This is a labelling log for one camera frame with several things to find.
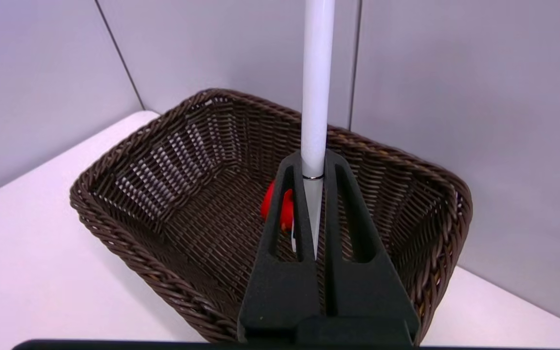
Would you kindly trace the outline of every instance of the metal ring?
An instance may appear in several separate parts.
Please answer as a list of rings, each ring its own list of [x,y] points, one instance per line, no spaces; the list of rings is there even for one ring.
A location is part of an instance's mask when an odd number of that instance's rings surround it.
[[[302,177],[304,178],[304,180],[320,180],[323,179],[323,175],[321,174],[319,176],[306,176],[306,175],[302,175]]]

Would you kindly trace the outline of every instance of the brown wicker basket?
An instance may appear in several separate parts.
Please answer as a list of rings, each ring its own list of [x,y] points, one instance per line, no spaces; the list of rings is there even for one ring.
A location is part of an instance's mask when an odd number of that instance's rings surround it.
[[[90,232],[205,339],[235,341],[264,225],[260,203],[280,161],[299,144],[298,112],[208,89],[90,166],[71,188],[71,205]],[[470,191],[452,173],[346,129],[330,126],[327,146],[356,175],[420,317],[419,343],[464,244],[473,216]],[[319,262],[324,244],[321,239]],[[286,238],[279,257],[294,259]]]

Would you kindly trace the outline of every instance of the basket bottom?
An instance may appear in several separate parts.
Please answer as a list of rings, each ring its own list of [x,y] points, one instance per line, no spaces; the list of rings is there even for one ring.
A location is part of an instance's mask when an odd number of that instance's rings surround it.
[[[162,222],[161,249],[151,252],[169,270],[218,301],[236,320],[263,232],[262,180],[238,168],[220,169],[181,208]],[[296,261],[287,235],[279,235],[278,259]]]

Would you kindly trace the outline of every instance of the wicker basket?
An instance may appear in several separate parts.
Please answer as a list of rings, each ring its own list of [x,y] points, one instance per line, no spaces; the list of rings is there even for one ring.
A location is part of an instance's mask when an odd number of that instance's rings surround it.
[[[209,89],[103,155],[71,188],[71,205],[90,232],[205,339],[235,341],[264,225],[260,203],[280,161],[299,144],[298,112]],[[330,126],[327,146],[356,175],[420,317],[419,343],[468,232],[469,189],[438,166],[346,129]],[[286,238],[279,257],[294,259]]]

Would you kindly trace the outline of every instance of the basket rim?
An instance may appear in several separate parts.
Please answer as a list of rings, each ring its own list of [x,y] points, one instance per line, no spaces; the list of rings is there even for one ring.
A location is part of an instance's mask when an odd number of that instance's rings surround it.
[[[197,313],[194,315],[194,312],[168,302],[168,304],[182,316],[185,316],[183,313],[187,314],[189,317],[185,317],[185,320],[206,340],[232,341],[233,337],[227,336],[227,334],[235,334],[236,324],[226,317],[213,301],[210,301],[205,295],[196,291],[188,281],[182,279],[172,270],[169,270],[165,264],[158,261],[145,247],[139,244],[131,233],[127,232],[118,221],[105,212],[91,193],[94,184],[107,169],[111,168],[117,162],[120,162],[124,157],[127,157],[139,144],[153,137],[154,131],[164,128],[167,124],[177,123],[179,122],[178,120],[181,120],[181,122],[184,121],[184,118],[179,117],[185,113],[185,111],[193,106],[201,105],[211,98],[218,97],[230,98],[242,104],[262,109],[267,113],[283,114],[283,117],[291,118],[292,122],[295,123],[301,122],[301,114],[298,111],[278,105],[264,98],[255,97],[232,89],[204,89],[187,98],[178,104],[178,106],[169,109],[169,111],[166,111],[148,124],[138,128],[131,135],[124,138],[109,151],[104,153],[104,155],[82,172],[74,182],[70,189],[70,202],[71,206],[78,212],[80,221],[84,223],[89,231],[98,237],[111,252],[123,259],[129,268],[138,273],[138,275],[153,288],[154,292],[159,294],[165,301],[168,301],[169,298],[173,299],[176,297],[187,299],[189,304],[195,306],[196,310],[200,311],[199,315]],[[422,306],[417,305],[419,313],[424,313],[424,317],[419,314],[420,319],[427,319],[427,321],[431,322],[433,312],[447,289],[451,274],[453,274],[454,266],[457,263],[458,253],[456,255],[455,252],[460,252],[460,248],[457,248],[457,246],[464,244],[469,223],[473,216],[472,198],[467,184],[455,174],[440,166],[424,161],[400,149],[384,146],[378,142],[352,133],[347,129],[337,126],[328,126],[327,134],[328,137],[335,138],[345,146],[367,151],[377,157],[385,157],[388,161],[408,169],[413,169],[440,184],[442,188],[447,191],[448,197],[455,199],[455,202],[448,203],[449,208],[453,209],[449,212],[453,213],[452,215],[455,217],[448,218],[450,223],[447,226],[448,229],[444,237],[440,237],[440,242],[436,248],[434,248],[438,249],[439,253],[432,256],[438,258],[429,261],[429,266],[427,266],[428,271],[433,273],[433,277],[444,283],[440,283],[437,287],[432,286],[432,288],[429,288],[429,286],[427,286],[429,275],[426,274],[421,277],[420,288],[418,288],[418,294],[415,296],[418,301],[422,301],[420,302]],[[465,202],[464,209],[466,212],[461,221],[458,221],[456,217],[458,206],[457,195],[462,196]],[[458,227],[453,227],[454,222],[457,222]],[[98,223],[104,228],[107,228],[110,234],[106,234],[105,230],[99,230],[96,226]],[[459,242],[456,239],[449,239],[448,237],[454,228],[459,235]],[[115,241],[118,241],[120,246],[127,247],[127,259],[123,256],[122,248],[113,248]],[[136,257],[135,262],[131,261],[131,256]],[[141,272],[139,269],[140,264],[151,266],[151,268]],[[426,306],[426,298],[431,298],[431,301],[434,302],[432,303],[433,307],[429,308],[429,305]],[[420,336],[416,339],[417,344],[424,337],[428,326],[428,323],[422,325]]]

